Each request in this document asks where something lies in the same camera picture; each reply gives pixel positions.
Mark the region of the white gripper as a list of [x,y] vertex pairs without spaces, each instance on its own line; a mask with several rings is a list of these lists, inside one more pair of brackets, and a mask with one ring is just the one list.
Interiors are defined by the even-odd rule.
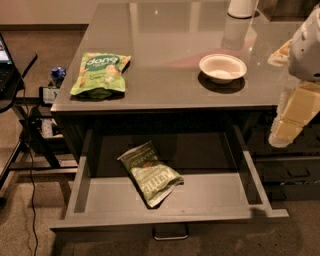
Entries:
[[280,97],[269,144],[276,148],[290,145],[303,128],[320,112],[320,8],[315,8],[301,27],[268,58],[273,66],[288,64],[289,73],[305,81]]

